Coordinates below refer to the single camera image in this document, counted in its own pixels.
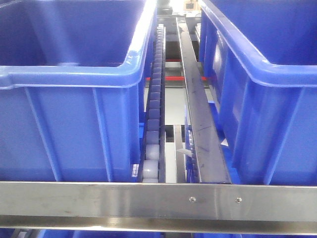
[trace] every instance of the metal rail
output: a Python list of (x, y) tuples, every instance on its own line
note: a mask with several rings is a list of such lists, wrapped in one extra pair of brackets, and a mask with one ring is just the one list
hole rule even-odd
[(231, 183), (185, 18), (176, 23), (199, 182)]
[(317, 234), (317, 187), (0, 182), (0, 191), (7, 228)]

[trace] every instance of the shelf rack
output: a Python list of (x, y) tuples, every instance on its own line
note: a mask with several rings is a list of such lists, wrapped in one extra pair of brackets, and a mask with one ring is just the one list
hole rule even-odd
[(177, 29), (200, 183), (1, 181), (0, 227), (317, 235), (317, 187), (231, 184), (184, 18)]

